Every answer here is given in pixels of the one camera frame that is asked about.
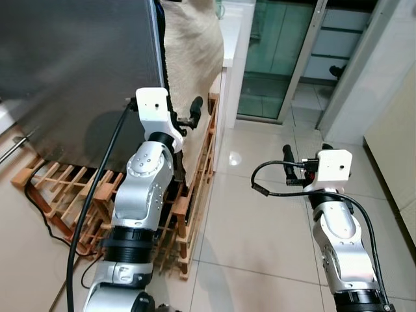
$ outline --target white cabinet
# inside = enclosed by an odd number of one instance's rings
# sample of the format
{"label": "white cabinet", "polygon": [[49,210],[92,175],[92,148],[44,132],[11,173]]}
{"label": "white cabinet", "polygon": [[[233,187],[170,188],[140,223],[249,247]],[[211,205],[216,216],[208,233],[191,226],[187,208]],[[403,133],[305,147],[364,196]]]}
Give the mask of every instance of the white cabinet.
{"label": "white cabinet", "polygon": [[416,65],[365,134],[371,153],[416,244]]}

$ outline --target black wire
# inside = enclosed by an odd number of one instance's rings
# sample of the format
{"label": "black wire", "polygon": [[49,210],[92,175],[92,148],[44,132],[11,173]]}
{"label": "black wire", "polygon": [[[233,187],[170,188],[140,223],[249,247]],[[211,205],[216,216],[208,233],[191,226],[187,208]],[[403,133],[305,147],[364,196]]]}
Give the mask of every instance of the black wire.
{"label": "black wire", "polygon": [[378,285],[380,286],[380,292],[381,292],[381,294],[383,296],[383,300],[384,300],[383,304],[389,305],[389,300],[387,298],[387,294],[386,294],[385,287],[384,287],[384,281],[383,281],[383,277],[382,277],[382,270],[380,268],[380,260],[378,259],[377,246],[376,246],[376,237],[375,237],[375,234],[374,234],[374,229],[372,227],[370,217],[367,214],[367,212],[365,211],[364,207],[361,206],[360,203],[358,203],[358,201],[351,198],[350,196],[347,196],[347,195],[344,195],[344,194],[339,194],[339,193],[326,192],[324,190],[314,190],[314,191],[311,191],[311,192],[296,192],[296,193],[270,192],[265,187],[262,187],[261,185],[259,185],[255,182],[256,174],[258,173],[258,171],[260,169],[264,168],[265,166],[268,166],[267,163],[270,163],[270,164],[285,164],[286,162],[284,162],[284,161],[265,162],[263,164],[260,164],[253,171],[253,174],[252,174],[252,177],[251,177],[252,188],[255,189],[255,190],[258,190],[260,193],[264,194],[265,196],[293,197],[293,196],[305,196],[305,195],[306,196],[308,196],[308,195],[325,195],[325,196],[331,196],[333,198],[340,198],[340,199],[343,199],[343,200],[348,200],[350,203],[352,203],[353,205],[355,205],[358,208],[360,213],[363,215],[363,218],[364,218],[364,221],[367,225],[367,228],[369,229],[370,242],[371,242],[371,252],[372,252],[372,257],[374,259],[374,266],[375,266],[375,271],[376,271],[376,277],[377,277],[377,280],[378,280]]}
{"label": "black wire", "polygon": [[101,179],[101,176],[103,175],[104,168],[110,157],[112,148],[114,147],[114,144],[116,143],[118,134],[120,133],[123,123],[127,117],[127,113],[129,112],[129,109],[131,108],[132,105],[133,105],[133,102],[130,102],[127,105],[127,107],[123,111],[122,116],[118,120],[117,126],[114,129],[114,132],[112,134],[109,146],[107,147],[103,160],[101,161],[101,164],[99,165],[97,175],[94,178],[91,188],[88,192],[88,195],[85,198],[83,208],[81,209],[81,213],[79,215],[79,219],[75,227],[75,231],[73,234],[72,243],[70,247],[70,253],[68,255],[68,263],[66,265],[66,302],[68,306],[68,312],[73,312],[73,261],[75,259],[75,252],[76,252],[79,236],[83,228],[83,223],[84,223],[86,214],[88,212],[88,208],[90,207],[92,198],[94,196],[94,192],[97,188],[98,181]]}
{"label": "black wire", "polygon": [[85,274],[88,272],[88,270],[90,270],[90,268],[94,265],[94,264],[96,264],[97,263],[97,261],[98,260],[100,260],[101,259],[101,257],[103,257],[103,253],[101,254],[101,255],[99,255],[98,257],[97,257],[97,259],[95,259],[89,266],[88,266],[88,268],[86,268],[85,269],[85,271],[84,271],[84,273],[83,273],[83,275],[81,276],[81,285],[85,288],[85,289],[89,289],[89,287],[88,286],[85,286],[85,284],[84,284],[84,277],[85,277]]}
{"label": "black wire", "polygon": [[[24,191],[25,191],[25,196],[26,196],[26,198],[36,207],[36,209],[39,211],[39,213],[40,213],[40,215],[42,216],[42,219],[44,220],[44,224],[45,224],[45,227],[47,228],[47,232],[49,233],[49,236],[51,237],[51,238],[53,238],[53,239],[56,239],[56,240],[58,240],[58,241],[60,241],[60,242],[63,242],[66,246],[68,246],[68,247],[70,247],[71,245],[66,241],[66,240],[64,240],[62,237],[58,237],[58,236],[55,236],[54,234],[53,234],[53,232],[52,232],[52,229],[51,229],[51,226],[47,223],[47,218],[46,218],[46,215],[45,215],[45,213],[44,213],[44,211],[42,210],[42,208],[40,208],[39,207],[39,205],[31,198],[31,196],[29,195],[29,185],[31,184],[31,181],[32,181],[32,179],[33,179],[33,177],[38,173],[38,171],[41,169],[41,168],[43,168],[47,163],[48,163],[49,161],[44,161],[37,169],[35,169],[35,170],[33,170],[33,172],[32,172],[32,174],[31,174],[31,176],[29,177],[29,179],[27,180],[27,182],[26,182],[26,184],[25,184],[25,188],[24,188]],[[79,257],[88,257],[88,256],[90,256],[90,255],[95,255],[96,253],[95,252],[93,252],[93,253],[88,253],[88,254],[82,254],[82,253],[79,253],[79,252],[76,252],[77,253],[77,255],[79,256]]]}

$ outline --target doorway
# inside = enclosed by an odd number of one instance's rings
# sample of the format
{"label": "doorway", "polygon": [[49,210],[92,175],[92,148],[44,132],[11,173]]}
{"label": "doorway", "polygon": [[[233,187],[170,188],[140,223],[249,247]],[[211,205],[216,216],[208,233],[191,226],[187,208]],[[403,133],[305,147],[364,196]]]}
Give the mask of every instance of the doorway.
{"label": "doorway", "polygon": [[376,0],[257,0],[238,119],[315,128]]}

